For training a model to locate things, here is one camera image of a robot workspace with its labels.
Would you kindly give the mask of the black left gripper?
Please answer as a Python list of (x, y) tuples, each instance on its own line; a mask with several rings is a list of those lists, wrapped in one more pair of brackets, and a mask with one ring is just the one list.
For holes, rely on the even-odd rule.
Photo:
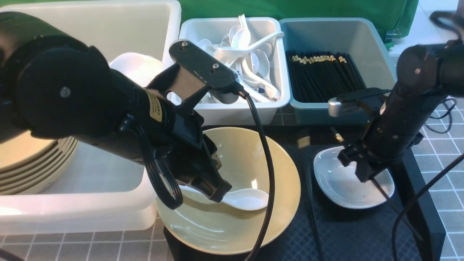
[(161, 109), (163, 138), (161, 173), (171, 188), (186, 185), (199, 189), (209, 200), (220, 203), (232, 185), (219, 174), (215, 143), (202, 131), (204, 118), (195, 110)]

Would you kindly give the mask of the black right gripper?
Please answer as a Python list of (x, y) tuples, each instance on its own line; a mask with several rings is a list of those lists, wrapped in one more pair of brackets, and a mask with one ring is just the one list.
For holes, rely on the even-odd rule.
[(338, 160), (343, 167), (356, 162), (355, 175), (361, 182), (374, 178), (395, 163), (395, 158), (378, 157), (360, 142), (351, 145), (344, 144), (343, 147), (337, 156)]

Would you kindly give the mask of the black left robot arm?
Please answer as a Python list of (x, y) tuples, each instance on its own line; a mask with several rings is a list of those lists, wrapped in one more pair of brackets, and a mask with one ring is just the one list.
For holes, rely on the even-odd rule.
[(175, 63), (147, 88), (111, 69), (94, 46), (19, 12), (1, 13), (1, 141), (74, 137), (144, 165), (161, 201), (183, 203), (180, 185), (216, 203), (232, 188), (216, 145), (194, 110), (211, 84), (212, 57), (190, 41), (173, 43)]

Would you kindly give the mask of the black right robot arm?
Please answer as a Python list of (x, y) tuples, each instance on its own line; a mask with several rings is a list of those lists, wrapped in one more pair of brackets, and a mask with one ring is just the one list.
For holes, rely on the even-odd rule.
[(463, 97), (463, 43), (416, 45), (397, 62), (397, 81), (390, 93), (368, 88), (338, 96), (341, 104), (363, 109), (370, 121), (361, 138), (339, 153), (343, 166), (356, 162), (355, 174), (366, 182), (399, 162), (418, 144), (420, 129), (448, 96)]

